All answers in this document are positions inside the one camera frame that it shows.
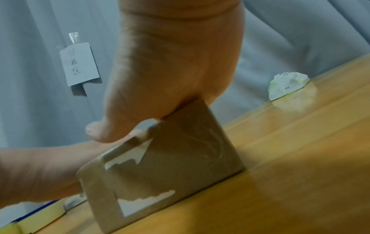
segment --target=handwritten chinese character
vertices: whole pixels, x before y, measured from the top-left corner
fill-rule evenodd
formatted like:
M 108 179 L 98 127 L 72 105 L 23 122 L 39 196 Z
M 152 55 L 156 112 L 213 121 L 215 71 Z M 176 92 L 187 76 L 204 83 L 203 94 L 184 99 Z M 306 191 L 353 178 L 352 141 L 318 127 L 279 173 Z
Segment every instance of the handwritten chinese character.
M 74 58 L 71 59 L 71 65 L 76 65 L 76 64 L 78 64 L 77 61 Z
M 77 74 L 81 73 L 81 72 L 78 71 L 78 67 L 75 67 L 74 69 L 72 69 L 72 71 L 73 71 L 74 75 L 77 75 Z
M 69 56 L 74 56 L 74 49 L 72 49 L 71 51 L 69 51 Z

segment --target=gray curtain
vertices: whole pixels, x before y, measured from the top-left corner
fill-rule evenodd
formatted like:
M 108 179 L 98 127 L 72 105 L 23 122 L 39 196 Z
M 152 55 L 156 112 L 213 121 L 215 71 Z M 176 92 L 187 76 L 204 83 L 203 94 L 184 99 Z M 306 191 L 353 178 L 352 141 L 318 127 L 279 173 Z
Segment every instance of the gray curtain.
M 277 73 L 297 71 L 313 77 L 370 52 L 369 0 L 244 3 L 246 32 L 235 80 L 212 105 L 221 123 L 266 102 L 269 82 Z M 87 140 L 85 126 L 102 117 L 118 18 L 116 0 L 1 1 L 2 146 Z M 70 32 L 90 43 L 100 79 L 67 87 L 59 51 L 72 44 Z

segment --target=wood grain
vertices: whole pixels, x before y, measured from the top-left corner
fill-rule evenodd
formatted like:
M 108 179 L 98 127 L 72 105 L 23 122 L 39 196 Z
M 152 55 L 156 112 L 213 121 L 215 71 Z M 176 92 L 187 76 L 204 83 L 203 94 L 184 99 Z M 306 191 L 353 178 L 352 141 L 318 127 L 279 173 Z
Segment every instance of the wood grain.
M 266 103 L 225 131 L 247 172 L 116 233 L 370 232 L 370 56 Z M 101 232 L 84 203 L 40 232 L 46 233 Z

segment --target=blue edge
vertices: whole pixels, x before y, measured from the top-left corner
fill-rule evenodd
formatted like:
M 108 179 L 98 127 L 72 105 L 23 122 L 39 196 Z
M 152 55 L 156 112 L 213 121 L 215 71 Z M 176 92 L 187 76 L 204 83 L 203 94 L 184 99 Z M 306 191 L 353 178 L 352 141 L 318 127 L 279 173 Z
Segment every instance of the blue edge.
M 55 201 L 49 202 L 48 204 L 45 204 L 45 205 L 43 205 L 42 207 L 37 208 L 36 210 L 32 211 L 31 213 L 28 213 L 28 214 L 26 214 L 25 216 L 22 216 L 22 217 L 20 217 L 20 218 L 17 218 L 17 219 L 16 219 L 16 220 L 14 220 L 13 222 L 11 222 L 11 224 L 12 224 L 12 223 L 15 223 L 15 222 L 22 221 L 22 220 L 24 220 L 25 218 L 28 218 L 28 217 L 30 217 L 31 215 L 33 215 L 33 214 L 35 214 L 35 213 L 39 212 L 40 210 L 42 210 L 42 209 L 44 209 L 44 208 L 46 208 L 46 207 L 48 207 L 48 206 L 50 206 L 50 205 L 52 205 L 52 204 L 56 203 L 57 201 L 59 201 L 59 200 L 55 200 Z

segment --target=crumpled plastic wrapper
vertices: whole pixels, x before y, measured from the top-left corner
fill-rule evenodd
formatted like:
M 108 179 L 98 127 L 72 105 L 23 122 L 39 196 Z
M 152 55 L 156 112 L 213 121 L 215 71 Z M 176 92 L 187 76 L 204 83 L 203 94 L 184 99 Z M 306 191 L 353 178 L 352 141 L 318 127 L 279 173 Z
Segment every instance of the crumpled plastic wrapper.
M 284 72 L 274 76 L 269 86 L 271 101 L 303 88 L 309 82 L 307 75 L 299 72 Z

